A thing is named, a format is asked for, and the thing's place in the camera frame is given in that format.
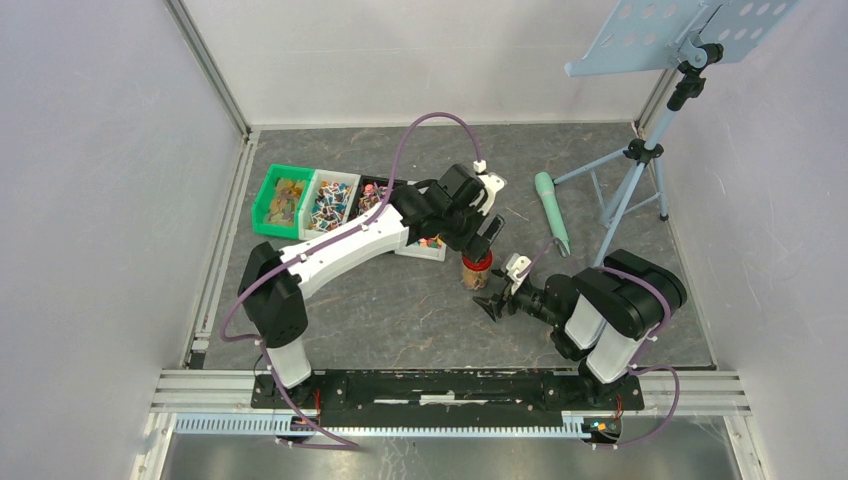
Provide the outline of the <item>clear plastic jar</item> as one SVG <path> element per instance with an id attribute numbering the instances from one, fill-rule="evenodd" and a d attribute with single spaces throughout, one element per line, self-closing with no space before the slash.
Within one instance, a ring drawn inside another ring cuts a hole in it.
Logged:
<path id="1" fill-rule="evenodd" d="M 489 268 L 470 268 L 464 266 L 462 269 L 462 285 L 468 290 L 481 290 L 486 287 L 489 275 Z"/>

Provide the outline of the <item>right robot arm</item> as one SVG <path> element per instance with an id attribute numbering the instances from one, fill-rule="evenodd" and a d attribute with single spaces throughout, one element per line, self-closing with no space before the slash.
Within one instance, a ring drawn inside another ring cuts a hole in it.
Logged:
<path id="1" fill-rule="evenodd" d="M 529 279 L 532 265 L 512 255 L 473 300 L 494 321 L 524 313 L 549 325 L 557 352 L 578 364 L 576 397 L 591 408 L 617 396 L 645 343 L 688 300 L 677 275 L 624 249 L 574 276 L 551 275 L 541 287 Z"/>

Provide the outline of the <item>red jar lid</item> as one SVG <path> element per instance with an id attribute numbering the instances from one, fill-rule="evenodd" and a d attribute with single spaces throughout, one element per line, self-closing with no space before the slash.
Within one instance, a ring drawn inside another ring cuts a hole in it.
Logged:
<path id="1" fill-rule="evenodd" d="M 477 261 L 473 261 L 470 257 L 463 255 L 462 262 L 465 269 L 474 272 L 488 271 L 493 263 L 493 253 L 488 250 Z"/>

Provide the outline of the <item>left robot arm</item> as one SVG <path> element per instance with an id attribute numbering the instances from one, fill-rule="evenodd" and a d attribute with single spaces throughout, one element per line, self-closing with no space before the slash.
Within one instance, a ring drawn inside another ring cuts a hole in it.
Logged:
<path id="1" fill-rule="evenodd" d="M 297 408 L 314 394 L 302 341 L 307 299 L 351 269 L 423 238 L 437 237 L 473 262 L 484 260 L 504 226 L 503 217 L 491 210 L 506 185 L 481 161 L 472 168 L 454 164 L 439 179 L 393 188 L 387 201 L 312 240 L 282 250 L 267 242 L 255 247 L 238 303 L 278 379 L 278 397 Z"/>

